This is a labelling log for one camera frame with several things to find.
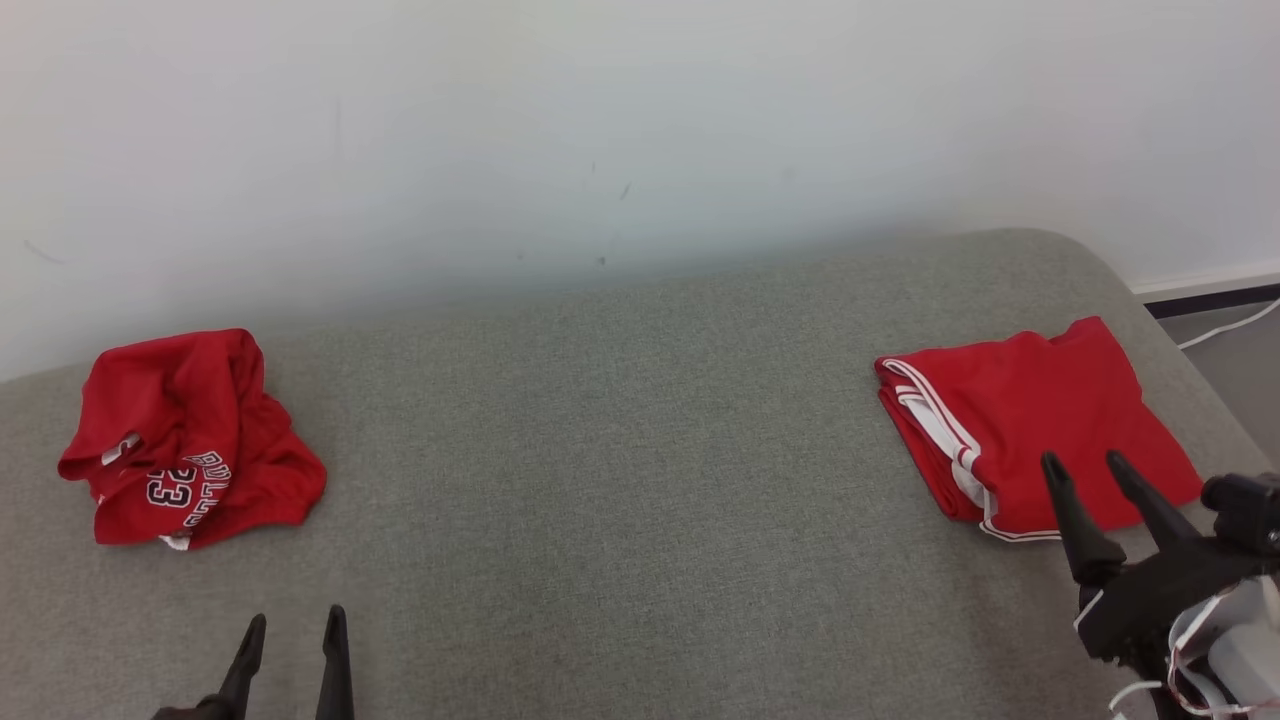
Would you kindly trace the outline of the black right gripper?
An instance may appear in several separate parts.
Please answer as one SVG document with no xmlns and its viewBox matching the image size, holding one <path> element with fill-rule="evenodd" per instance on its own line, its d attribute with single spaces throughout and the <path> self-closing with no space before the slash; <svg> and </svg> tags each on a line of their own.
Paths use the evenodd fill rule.
<svg viewBox="0 0 1280 720">
<path fill-rule="evenodd" d="M 1046 452 L 1039 461 L 1071 578 L 1082 592 L 1075 633 L 1092 659 L 1126 662 L 1140 641 L 1166 630 L 1183 611 L 1244 579 L 1270 574 L 1271 556 L 1201 538 L 1123 454 L 1110 450 L 1106 462 L 1158 550 L 1135 564 L 1125 564 L 1123 547 L 1094 524 L 1059 456 Z"/>
</svg>

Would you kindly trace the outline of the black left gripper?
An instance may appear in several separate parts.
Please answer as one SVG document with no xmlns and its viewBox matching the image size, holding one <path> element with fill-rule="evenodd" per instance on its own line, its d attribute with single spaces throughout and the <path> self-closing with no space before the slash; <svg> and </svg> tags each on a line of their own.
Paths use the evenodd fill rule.
<svg viewBox="0 0 1280 720">
<path fill-rule="evenodd" d="M 161 707 L 150 720 L 244 720 L 252 682 L 259 673 L 268 620 L 255 615 L 216 694 L 201 698 L 192 707 Z M 349 660 L 346 610 L 330 606 L 321 643 L 325 667 L 315 720 L 355 720 L 355 692 Z"/>
</svg>

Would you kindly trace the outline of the red basketball jersey white sleeves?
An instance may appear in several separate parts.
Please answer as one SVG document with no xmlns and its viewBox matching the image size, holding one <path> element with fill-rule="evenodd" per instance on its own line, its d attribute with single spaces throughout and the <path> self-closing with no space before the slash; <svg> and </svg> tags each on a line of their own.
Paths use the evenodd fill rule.
<svg viewBox="0 0 1280 720">
<path fill-rule="evenodd" d="M 1053 454 L 1103 530 L 1134 527 L 1138 510 L 1107 465 L 1120 452 L 1171 503 L 1202 480 L 1147 406 L 1110 328 L 1082 318 L 1061 334 L 878 357 L 879 401 L 941 512 L 1009 543 L 1055 541 L 1059 524 L 1041 468 Z"/>
</svg>

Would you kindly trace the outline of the red basketball shorts white stripe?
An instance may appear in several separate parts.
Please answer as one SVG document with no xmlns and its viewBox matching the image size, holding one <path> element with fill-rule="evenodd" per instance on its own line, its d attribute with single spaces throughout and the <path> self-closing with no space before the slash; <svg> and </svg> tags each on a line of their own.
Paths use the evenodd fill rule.
<svg viewBox="0 0 1280 720">
<path fill-rule="evenodd" d="M 91 366 L 76 433 L 58 461 L 87 484 L 93 539 L 196 551 L 260 527 L 298 527 L 326 469 L 266 392 L 244 329 L 111 348 Z"/>
</svg>

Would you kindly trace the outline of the grey fabric sofa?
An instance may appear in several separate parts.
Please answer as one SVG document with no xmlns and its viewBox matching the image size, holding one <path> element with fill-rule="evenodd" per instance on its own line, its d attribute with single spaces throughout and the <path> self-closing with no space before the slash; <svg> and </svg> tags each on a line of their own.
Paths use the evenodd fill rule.
<svg viewBox="0 0 1280 720">
<path fill-rule="evenodd" d="M 887 354 L 1101 316 L 1202 475 L 1271 462 L 1082 243 L 988 231 L 265 336 L 329 470 L 302 527 L 93 542 L 54 465 L 78 366 L 0 384 L 0 720 L 147 720 L 268 618 L 253 720 L 312 720 L 329 607 L 362 720 L 1087 720 L 1055 543 L 946 519 Z"/>
</svg>

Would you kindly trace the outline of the white wall baseboard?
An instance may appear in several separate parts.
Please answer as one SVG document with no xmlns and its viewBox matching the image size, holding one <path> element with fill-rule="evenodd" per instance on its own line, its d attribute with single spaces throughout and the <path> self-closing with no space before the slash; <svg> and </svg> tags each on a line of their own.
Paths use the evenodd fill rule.
<svg viewBox="0 0 1280 720">
<path fill-rule="evenodd" d="M 1280 259 L 1143 281 L 1130 290 L 1156 319 L 1267 304 L 1280 299 Z"/>
</svg>

